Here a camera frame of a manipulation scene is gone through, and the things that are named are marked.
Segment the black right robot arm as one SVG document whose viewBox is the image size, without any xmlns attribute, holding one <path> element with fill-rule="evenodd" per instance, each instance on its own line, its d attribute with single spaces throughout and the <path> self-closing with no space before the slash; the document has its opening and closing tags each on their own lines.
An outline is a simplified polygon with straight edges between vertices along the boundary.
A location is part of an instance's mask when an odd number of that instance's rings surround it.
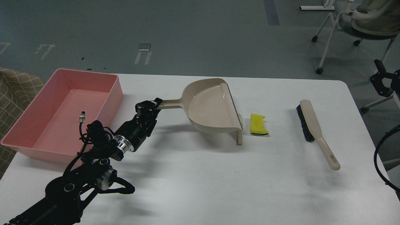
<svg viewBox="0 0 400 225">
<path fill-rule="evenodd" d="M 391 97 L 392 94 L 394 94 L 395 91 L 399 91 L 399 70 L 396 70 L 394 73 L 389 73 L 386 71 L 384 63 L 379 60 L 375 59 L 374 64 L 377 68 L 377 73 L 373 74 L 370 77 L 370 82 L 372 83 L 373 87 L 375 88 L 376 92 L 378 95 L 383 96 L 383 97 Z M 383 84 L 383 79 L 387 78 L 391 80 L 390 87 L 386 87 Z M 378 152 L 380 147 L 384 144 L 384 141 L 391 137 L 393 134 L 396 134 L 399 132 L 399 125 L 396 125 L 394 128 L 389 130 L 388 132 L 385 133 L 385 135 L 379 140 L 375 151 L 374 151 L 374 167 L 376 169 L 377 174 L 379 177 L 382 179 L 384 184 L 391 189 L 395 191 L 397 195 L 399 195 L 399 187 L 394 185 L 393 183 L 390 182 L 389 179 L 387 179 L 381 170 L 378 168 Z"/>
</svg>

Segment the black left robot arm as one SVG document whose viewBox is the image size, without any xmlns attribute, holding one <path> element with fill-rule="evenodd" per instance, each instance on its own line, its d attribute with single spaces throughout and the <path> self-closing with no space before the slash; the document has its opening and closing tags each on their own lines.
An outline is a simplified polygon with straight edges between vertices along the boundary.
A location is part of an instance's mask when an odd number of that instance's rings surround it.
<svg viewBox="0 0 400 225">
<path fill-rule="evenodd" d="M 130 195 L 135 187 L 117 175 L 111 159 L 121 161 L 127 151 L 136 151 L 150 137 L 157 123 L 162 99 L 143 101 L 136 115 L 117 131 L 96 120 L 83 133 L 85 112 L 80 115 L 79 132 L 83 147 L 63 175 L 50 181 L 45 197 L 8 222 L 9 225 L 73 225 L 81 221 L 85 208 L 98 194 Z"/>
</svg>

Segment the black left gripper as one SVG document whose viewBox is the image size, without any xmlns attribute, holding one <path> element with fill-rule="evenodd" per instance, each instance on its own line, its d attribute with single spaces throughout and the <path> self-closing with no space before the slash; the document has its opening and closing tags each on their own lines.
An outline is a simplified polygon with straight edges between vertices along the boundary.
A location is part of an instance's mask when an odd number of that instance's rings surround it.
<svg viewBox="0 0 400 225">
<path fill-rule="evenodd" d="M 136 115 L 130 121 L 124 122 L 114 133 L 116 147 L 120 152 L 137 151 L 151 135 L 162 102 L 161 98 L 155 98 L 153 101 L 143 101 L 135 105 Z"/>
</svg>

